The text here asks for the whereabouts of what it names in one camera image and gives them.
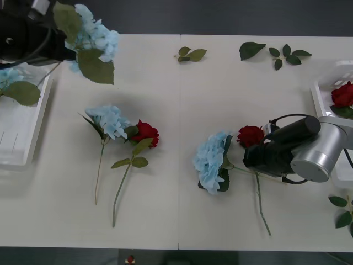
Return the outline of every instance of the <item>plastic basket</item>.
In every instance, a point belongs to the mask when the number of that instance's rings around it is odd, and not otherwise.
[[[324,73],[321,73],[311,87],[314,105],[318,117],[336,116],[330,109],[333,105],[331,92],[348,81],[353,83],[353,61],[339,61]],[[348,150],[353,158],[353,151]],[[353,168],[348,163],[344,152],[341,153],[331,174],[334,184],[341,188],[353,188]]]
[[[35,85],[48,73],[44,67],[27,64],[16,69],[24,81]],[[0,98],[0,169],[22,171],[31,163],[51,87],[50,76],[39,85],[40,99],[32,107],[22,106],[11,98]]]

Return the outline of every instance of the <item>white table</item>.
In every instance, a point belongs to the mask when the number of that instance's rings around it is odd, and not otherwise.
[[[276,72],[265,51],[241,62],[245,41],[278,49],[288,43],[313,56]],[[119,45],[114,86],[74,74],[66,63],[57,71],[32,168],[0,175],[0,246],[352,251],[348,230],[334,228],[338,210],[327,197],[345,192],[331,181],[296,186],[261,179],[269,237],[254,177],[232,171],[229,191],[214,197],[197,187],[191,162],[199,143],[220,130],[236,136],[245,125],[283,114],[315,114],[301,72],[316,59],[352,58],[352,38],[124,35]],[[179,65],[173,55],[182,46],[208,49],[206,58]],[[129,173],[114,229],[113,201],[125,169],[110,166],[131,149],[107,146],[95,206],[101,147],[77,114],[109,103],[161,135],[145,154],[148,167]],[[244,168],[236,137],[229,157]]]
[[[245,41],[281,49],[289,44],[313,54],[300,66],[284,63],[275,71],[268,51],[240,61]],[[259,215],[255,178],[230,171],[227,192],[215,197],[197,187],[191,159],[199,143],[220,130],[234,132],[229,159],[245,168],[237,131],[265,125],[285,114],[315,115],[309,87],[300,74],[317,59],[353,57],[353,38],[253,36],[182,36],[181,46],[208,49],[207,59],[180,67],[181,139],[179,176],[179,247],[197,250],[353,251],[347,228],[335,229],[339,209],[328,200],[339,195],[326,183],[283,185],[261,179],[263,212],[272,232],[267,235]],[[293,122],[287,119],[280,126]]]

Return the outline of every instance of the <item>red rose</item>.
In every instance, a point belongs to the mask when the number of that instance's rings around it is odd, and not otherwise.
[[[245,147],[250,147],[251,145],[258,145],[264,137],[264,132],[261,128],[262,126],[242,127],[239,130],[240,134],[238,135],[237,142],[240,142],[240,144],[244,145]]]
[[[353,105],[353,84],[351,82],[333,90],[331,94],[332,101],[335,103],[334,107],[343,108]]]
[[[145,138],[153,138],[150,148],[156,147],[159,140],[158,139],[159,134],[157,129],[153,128],[148,123],[141,122],[141,120],[138,121],[138,124],[136,126],[138,128],[138,134],[133,136],[131,140],[135,142],[140,142]]]

